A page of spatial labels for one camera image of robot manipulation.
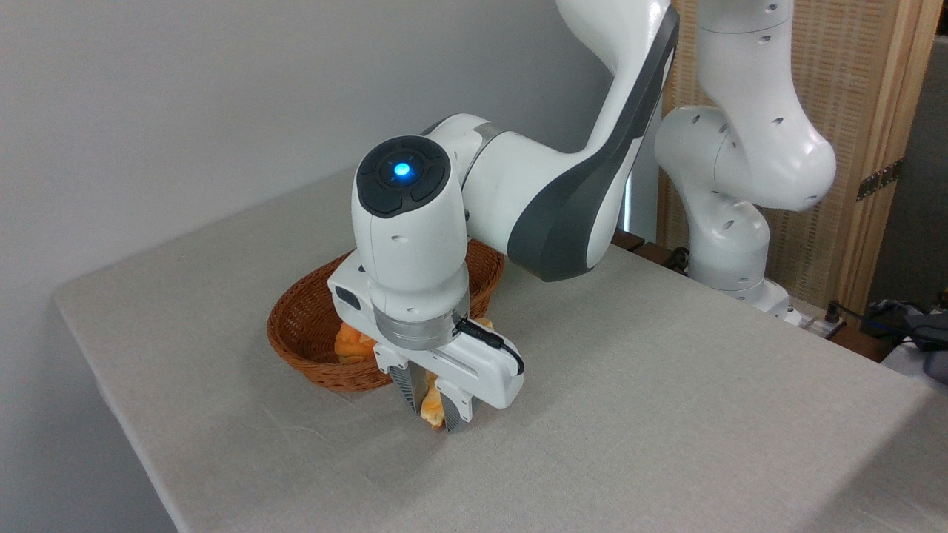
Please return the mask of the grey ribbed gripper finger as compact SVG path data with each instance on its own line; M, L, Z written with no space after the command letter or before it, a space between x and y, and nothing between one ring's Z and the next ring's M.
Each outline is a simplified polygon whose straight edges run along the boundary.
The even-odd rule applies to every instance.
M407 405L421 414L422 404L429 392L427 371L391 346L376 346L375 359L380 371L389 375Z
M461 390L446 378L437 378L435 387L441 397L447 431L449 433L461 431L473 418L478 408L478 398L470 392Z

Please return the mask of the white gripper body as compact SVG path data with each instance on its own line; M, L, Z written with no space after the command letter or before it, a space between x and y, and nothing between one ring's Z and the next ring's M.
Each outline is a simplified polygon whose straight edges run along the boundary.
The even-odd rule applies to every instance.
M438 378L446 378L478 401L507 408L524 385L524 362L512 342L467 318L447 318L432 340L397 334L388 317L370 303L370 277L358 253L346 257L328 287L336 313L353 328L391 346Z

